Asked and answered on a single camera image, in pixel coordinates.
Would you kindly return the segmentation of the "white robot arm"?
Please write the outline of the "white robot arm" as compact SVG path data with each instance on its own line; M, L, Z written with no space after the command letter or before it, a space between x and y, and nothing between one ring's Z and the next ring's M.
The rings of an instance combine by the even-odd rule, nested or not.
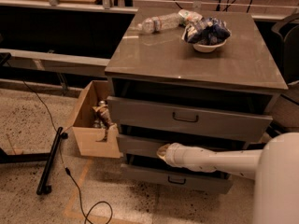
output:
M159 147L157 156L176 168L253 179L252 224L299 224L299 133L283 133L253 150L216 152L172 143Z

